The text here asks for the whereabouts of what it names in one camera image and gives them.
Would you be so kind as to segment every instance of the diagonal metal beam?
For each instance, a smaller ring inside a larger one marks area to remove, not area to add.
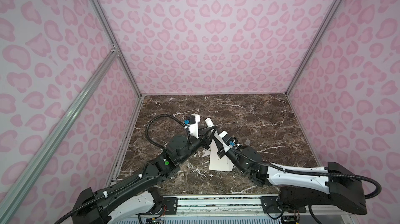
[[[99,18],[100,24],[102,25],[102,27],[105,31],[105,34],[107,35],[110,43],[113,45],[113,47],[117,48],[117,52],[119,53],[118,59],[122,63],[123,70],[124,70],[125,74],[127,75],[127,77],[129,78],[129,81],[134,88],[136,96],[139,98],[142,97],[139,87],[136,84],[133,74],[132,74],[131,70],[129,69],[128,63],[126,62],[126,59],[121,52],[121,48],[120,48],[118,41],[113,33],[113,30],[110,27],[107,17],[105,15],[105,13],[103,12],[103,9],[101,7],[99,0],[89,0],[89,1],[93,7],[94,12],[96,13],[97,17]]]
[[[304,54],[303,60],[301,61],[299,67],[297,68],[296,72],[294,73],[293,79],[290,82],[289,87],[287,88],[287,91],[285,92],[286,95],[289,95],[293,91],[293,88],[296,86],[296,83],[299,80],[300,75],[303,73],[308,62],[311,60],[311,57],[313,56],[313,53],[314,53],[316,47],[321,42],[325,32],[328,30],[329,25],[333,21],[337,11],[339,10],[339,8],[341,7],[343,2],[344,2],[344,0],[333,0],[332,4],[330,5],[322,23],[321,23],[321,26],[318,28],[318,31],[315,34],[314,39],[312,40],[310,46],[308,47],[308,50]]]
[[[0,224],[7,224],[14,216],[116,58],[117,52],[114,50],[110,51],[52,133],[46,138],[42,147],[40,147],[39,151],[29,162],[22,175],[10,188],[6,197],[0,203]]]

